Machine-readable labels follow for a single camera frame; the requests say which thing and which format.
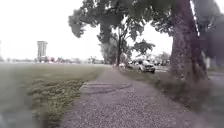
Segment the tree trunk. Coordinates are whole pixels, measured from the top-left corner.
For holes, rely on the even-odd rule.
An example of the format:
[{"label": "tree trunk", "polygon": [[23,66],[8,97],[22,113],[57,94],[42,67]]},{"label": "tree trunk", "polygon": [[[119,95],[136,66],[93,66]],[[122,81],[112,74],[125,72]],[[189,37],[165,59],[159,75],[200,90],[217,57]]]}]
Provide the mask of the tree trunk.
[{"label": "tree trunk", "polygon": [[176,0],[171,9],[174,24],[171,74],[183,80],[206,77],[190,0]]},{"label": "tree trunk", "polygon": [[119,66],[121,60],[121,40],[119,38],[117,43],[117,58],[116,58],[116,66]]}]

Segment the parked car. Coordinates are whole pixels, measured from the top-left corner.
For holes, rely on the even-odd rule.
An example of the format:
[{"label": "parked car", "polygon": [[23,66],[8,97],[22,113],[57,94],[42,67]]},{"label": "parked car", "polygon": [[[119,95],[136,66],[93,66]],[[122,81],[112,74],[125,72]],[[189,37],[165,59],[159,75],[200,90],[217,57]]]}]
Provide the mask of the parked car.
[{"label": "parked car", "polygon": [[130,61],[128,62],[126,65],[125,65],[125,68],[127,69],[134,69],[134,62],[133,61]]},{"label": "parked car", "polygon": [[119,67],[125,68],[125,63],[120,63]]},{"label": "parked car", "polygon": [[151,72],[154,74],[156,71],[155,66],[147,60],[139,60],[135,65],[135,69],[141,72]]}]

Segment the white sky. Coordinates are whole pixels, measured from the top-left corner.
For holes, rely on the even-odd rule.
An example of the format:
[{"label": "white sky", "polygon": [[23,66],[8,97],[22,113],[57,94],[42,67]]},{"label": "white sky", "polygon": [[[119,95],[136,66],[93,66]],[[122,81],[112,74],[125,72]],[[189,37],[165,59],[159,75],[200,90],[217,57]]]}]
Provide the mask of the white sky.
[{"label": "white sky", "polygon": [[[224,1],[216,0],[224,12]],[[35,58],[37,41],[48,42],[47,55],[53,57],[102,59],[98,29],[86,28],[76,38],[68,26],[68,16],[82,0],[0,0],[0,40],[4,58]],[[172,38],[147,25],[143,37],[156,45],[153,54],[170,53]]]}]

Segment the car wheel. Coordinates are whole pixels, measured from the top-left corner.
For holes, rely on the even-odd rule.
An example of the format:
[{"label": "car wheel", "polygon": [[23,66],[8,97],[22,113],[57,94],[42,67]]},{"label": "car wheel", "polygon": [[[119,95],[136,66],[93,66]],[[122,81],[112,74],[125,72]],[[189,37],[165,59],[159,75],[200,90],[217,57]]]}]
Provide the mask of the car wheel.
[{"label": "car wheel", "polygon": [[141,68],[139,68],[139,72],[140,73],[145,73]]},{"label": "car wheel", "polygon": [[139,68],[139,69],[138,69],[138,72],[139,72],[139,73],[142,73],[142,70],[141,70],[141,68]]},{"label": "car wheel", "polygon": [[154,71],[151,71],[151,73],[152,73],[152,74],[155,74],[155,70],[154,70]]}]

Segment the tall building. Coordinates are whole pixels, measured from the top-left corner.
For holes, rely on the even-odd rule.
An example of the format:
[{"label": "tall building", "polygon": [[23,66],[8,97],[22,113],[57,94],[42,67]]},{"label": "tall building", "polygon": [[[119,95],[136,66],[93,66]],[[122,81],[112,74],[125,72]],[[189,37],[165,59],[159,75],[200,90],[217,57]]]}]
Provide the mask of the tall building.
[{"label": "tall building", "polygon": [[37,41],[37,59],[46,56],[47,51],[47,42],[46,41]]}]

